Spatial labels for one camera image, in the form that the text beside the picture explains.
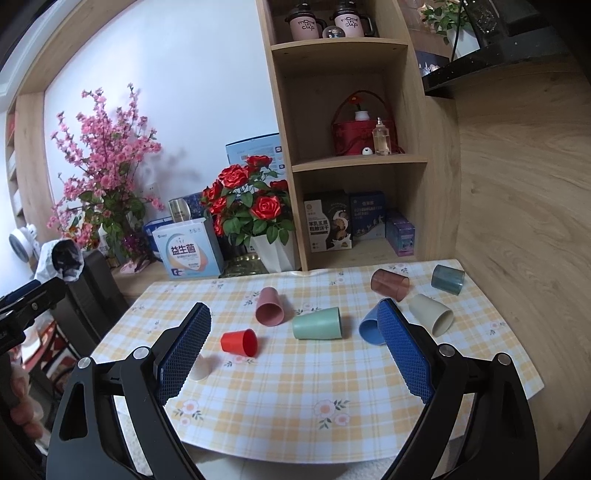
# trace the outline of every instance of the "small white vase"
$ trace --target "small white vase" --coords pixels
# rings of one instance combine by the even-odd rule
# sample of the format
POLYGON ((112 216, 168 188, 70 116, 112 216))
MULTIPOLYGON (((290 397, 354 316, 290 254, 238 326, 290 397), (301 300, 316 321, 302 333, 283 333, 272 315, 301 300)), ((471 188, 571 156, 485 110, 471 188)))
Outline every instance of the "small white vase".
POLYGON ((358 110, 355 112, 355 121, 359 122, 361 120, 371 120, 367 110, 358 110))
MULTIPOLYGON (((456 41, 456 29, 447 30, 447 39, 450 46, 453 48, 453 43, 456 41)), ((463 57, 480 48, 478 40, 474 32, 470 28, 462 28, 460 30, 460 38, 457 39, 456 57, 463 57)))
POLYGON ((252 236, 251 245, 269 273, 290 272, 301 266, 294 232, 290 232, 287 245, 283 245, 278 238, 270 244, 266 235, 252 236))

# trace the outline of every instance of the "green cup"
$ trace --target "green cup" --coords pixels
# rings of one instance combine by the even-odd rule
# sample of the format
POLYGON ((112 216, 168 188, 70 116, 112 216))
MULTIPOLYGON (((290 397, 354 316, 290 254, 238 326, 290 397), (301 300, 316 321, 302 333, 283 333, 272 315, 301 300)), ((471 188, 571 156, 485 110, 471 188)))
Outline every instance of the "green cup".
POLYGON ((339 308, 298 315, 291 321, 294 337, 298 340, 333 340, 343 338, 340 330, 339 308))

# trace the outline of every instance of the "white fan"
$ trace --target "white fan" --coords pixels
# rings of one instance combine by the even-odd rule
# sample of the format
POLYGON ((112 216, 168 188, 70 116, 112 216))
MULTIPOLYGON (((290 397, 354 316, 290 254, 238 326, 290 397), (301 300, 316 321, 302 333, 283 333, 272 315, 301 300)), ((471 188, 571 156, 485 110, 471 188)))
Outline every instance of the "white fan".
POLYGON ((37 228, 32 223, 28 223, 26 227, 15 228, 8 235, 8 241, 19 260, 28 263, 32 256, 39 259, 41 247, 37 241, 37 228))

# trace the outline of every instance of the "plastic cup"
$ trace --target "plastic cup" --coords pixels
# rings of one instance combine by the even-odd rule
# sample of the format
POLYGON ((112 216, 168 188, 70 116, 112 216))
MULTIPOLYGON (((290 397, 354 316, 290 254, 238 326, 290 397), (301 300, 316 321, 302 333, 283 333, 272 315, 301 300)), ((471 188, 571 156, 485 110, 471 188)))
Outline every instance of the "plastic cup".
POLYGON ((443 303, 419 293, 408 302, 408 308, 431 335, 438 337, 449 330, 453 311, 443 303))
POLYGON ((258 349, 256 334, 251 329, 224 333, 221 344, 224 352, 236 355, 255 356, 258 349))
POLYGON ((380 268, 371 277, 371 289, 396 301, 404 300, 410 288, 410 279, 404 275, 380 268))
POLYGON ((435 267, 435 270, 433 270, 431 286, 454 295, 459 295, 464 286, 465 277, 466 272, 463 270, 446 267, 445 265, 438 265, 435 267))
POLYGON ((198 382, 204 378, 207 378, 211 372, 212 370, 209 366, 209 362, 206 358, 199 354, 197 355, 197 360, 195 360, 195 363, 189 372, 189 380, 198 382))
POLYGON ((291 321, 291 327, 298 340, 343 338, 338 307, 299 315, 291 321))
POLYGON ((265 287, 261 290, 256 303, 255 317, 259 323, 268 327, 274 327, 283 322, 285 313, 276 289, 265 287))
POLYGON ((371 345, 385 345, 386 340, 378 330, 378 305, 372 308, 359 325, 361 338, 371 345))

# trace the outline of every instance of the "mug handle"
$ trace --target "mug handle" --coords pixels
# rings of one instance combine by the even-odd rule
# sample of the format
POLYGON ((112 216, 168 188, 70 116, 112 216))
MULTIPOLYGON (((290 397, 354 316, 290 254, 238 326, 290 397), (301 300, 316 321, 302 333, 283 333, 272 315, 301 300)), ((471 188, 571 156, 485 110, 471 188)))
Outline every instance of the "mug handle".
POLYGON ((321 18, 317 18, 316 19, 316 23, 318 23, 318 25, 321 26, 322 30, 320 30, 320 37, 322 37, 322 33, 324 32, 324 29, 326 27, 328 27, 328 25, 326 24, 326 22, 324 20, 322 20, 321 18))
POLYGON ((372 21, 371 18, 369 18, 367 15, 360 15, 359 18, 361 20, 367 20, 368 24, 369 24, 369 33, 366 33, 365 36, 366 37, 375 37, 375 25, 374 22, 372 21))

